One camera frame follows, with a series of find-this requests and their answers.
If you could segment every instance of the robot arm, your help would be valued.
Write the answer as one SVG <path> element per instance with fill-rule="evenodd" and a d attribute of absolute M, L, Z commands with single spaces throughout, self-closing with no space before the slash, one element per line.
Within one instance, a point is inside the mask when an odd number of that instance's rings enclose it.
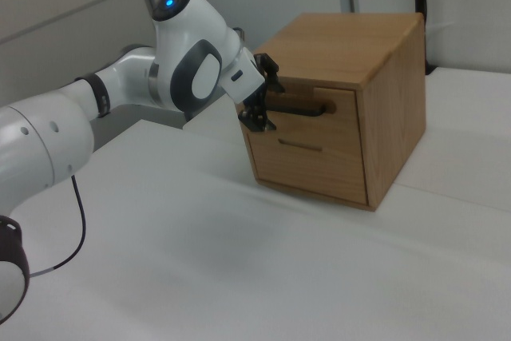
<path fill-rule="evenodd" d="M 194 112 L 220 85 L 235 103 L 250 105 L 245 121 L 264 130 L 264 71 L 206 0 L 160 0 L 153 22 L 156 50 L 135 48 L 72 84 L 0 108 L 0 324 L 29 279 L 21 229 L 9 215 L 87 163 L 91 120 L 125 104 Z"/>

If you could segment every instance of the table surface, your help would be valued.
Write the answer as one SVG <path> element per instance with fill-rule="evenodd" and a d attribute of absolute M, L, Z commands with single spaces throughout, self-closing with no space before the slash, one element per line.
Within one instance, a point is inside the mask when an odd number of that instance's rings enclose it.
<path fill-rule="evenodd" d="M 85 245 L 0 339 L 509 339 L 511 76 L 437 69 L 426 96 L 376 212 L 259 186 L 229 100 L 140 121 L 78 172 Z M 72 191 L 13 214 L 33 271 L 76 246 Z"/>

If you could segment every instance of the black ring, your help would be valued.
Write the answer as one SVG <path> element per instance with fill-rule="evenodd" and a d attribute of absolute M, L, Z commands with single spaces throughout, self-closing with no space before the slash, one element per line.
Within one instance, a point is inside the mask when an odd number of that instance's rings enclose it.
<path fill-rule="evenodd" d="M 22 303 L 30 281 L 29 263 L 26 260 L 22 245 L 22 229 L 16 221 L 5 216 L 0 216 L 0 261 L 16 265 L 21 269 L 23 277 L 25 277 L 25 288 L 22 297 L 16 307 L 0 319 L 0 324 L 2 324 L 16 312 Z"/>
<path fill-rule="evenodd" d="M 95 73 L 87 73 L 86 75 L 77 77 L 74 80 L 85 80 L 90 84 L 90 88 L 93 89 L 94 97 L 96 98 L 98 113 L 97 116 L 99 118 L 107 115 L 110 112 L 109 91 L 106 90 L 105 83 L 99 76 L 97 76 Z"/>

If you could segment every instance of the black cable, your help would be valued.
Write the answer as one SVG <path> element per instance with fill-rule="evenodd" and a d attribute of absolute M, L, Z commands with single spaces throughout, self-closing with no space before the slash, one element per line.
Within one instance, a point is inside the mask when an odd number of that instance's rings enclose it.
<path fill-rule="evenodd" d="M 61 263 L 59 263 L 57 265 L 54 265 L 51 268 L 47 268 L 47 269 L 44 269 L 42 271 L 35 272 L 35 273 L 30 273 L 30 278 L 41 276 L 41 275 L 45 275 L 46 273 L 49 273 L 51 271 L 54 271 L 55 269 L 59 269 L 60 267 L 66 265 L 68 262 L 70 262 L 79 253 L 79 251 L 81 249 L 81 246 L 85 242 L 85 233 L 87 231 L 87 225 L 86 225 L 86 222 L 85 222 L 85 211 L 83 209 L 83 204 L 81 203 L 81 197 L 80 197 L 80 193 L 78 191 L 77 180 L 75 179 L 74 175 L 71 176 L 71 181 L 73 182 L 74 194 L 77 197 L 78 207 L 80 208 L 80 216 L 81 216 L 81 239 L 80 239 L 80 243 L 78 244 L 78 246 L 74 250 L 74 252 L 71 254 L 71 256 L 69 256 L 67 259 L 65 259 L 64 261 L 62 261 Z"/>

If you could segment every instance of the wooden cabinet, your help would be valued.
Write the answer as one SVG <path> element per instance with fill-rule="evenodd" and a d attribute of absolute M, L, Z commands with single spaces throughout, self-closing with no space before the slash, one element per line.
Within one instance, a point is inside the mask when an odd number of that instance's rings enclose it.
<path fill-rule="evenodd" d="M 279 64 L 271 109 L 323 111 L 242 125 L 258 182 L 375 210 L 426 128 L 422 16 L 303 14 L 255 52 Z"/>

